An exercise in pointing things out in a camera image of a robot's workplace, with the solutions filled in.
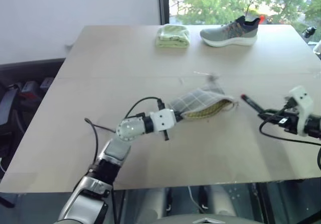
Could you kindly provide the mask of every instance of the folded towel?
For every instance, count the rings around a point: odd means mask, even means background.
[[[156,46],[187,48],[190,32],[185,26],[166,24],[157,31]]]
[[[230,104],[236,104],[234,98],[225,95],[216,81],[209,81],[205,86],[175,99],[169,107],[181,112],[184,119],[194,120],[211,117]]]

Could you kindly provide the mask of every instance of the white wall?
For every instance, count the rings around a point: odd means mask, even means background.
[[[0,64],[65,57],[84,25],[158,25],[158,0],[0,0]]]

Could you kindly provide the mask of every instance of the plaid cloth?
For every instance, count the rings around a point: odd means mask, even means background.
[[[201,88],[173,100],[169,107],[181,112],[184,119],[203,119],[217,114],[229,104],[235,104],[233,97],[224,94],[219,84],[211,81]]]

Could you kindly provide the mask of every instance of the table surface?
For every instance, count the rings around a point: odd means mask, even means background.
[[[261,120],[241,101],[245,93],[264,108],[280,109],[284,97],[303,85],[321,113],[321,65],[293,27],[259,26],[252,47],[212,48],[188,26],[188,49],[156,48],[159,26],[85,27],[34,116],[5,174],[0,192],[72,191],[94,155],[94,135],[84,118],[114,128],[145,96],[169,102],[220,75],[226,94],[239,100],[231,111],[182,121],[134,143],[116,189],[262,182],[321,176],[318,147],[259,134]],[[157,110],[146,101],[135,111]],[[317,142],[266,126],[271,134]],[[99,149],[112,134],[98,130]]]

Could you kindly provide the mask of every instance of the white shoe sole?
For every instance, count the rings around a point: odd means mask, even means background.
[[[210,45],[211,47],[224,47],[227,45],[241,45],[241,46],[251,46],[254,44],[254,42],[256,42],[257,36],[255,37],[251,37],[251,38],[247,38],[247,37],[234,37],[231,39],[227,39],[224,41],[210,41],[207,40],[205,38],[202,37],[202,39],[204,40],[204,42],[206,42],[206,44]]]

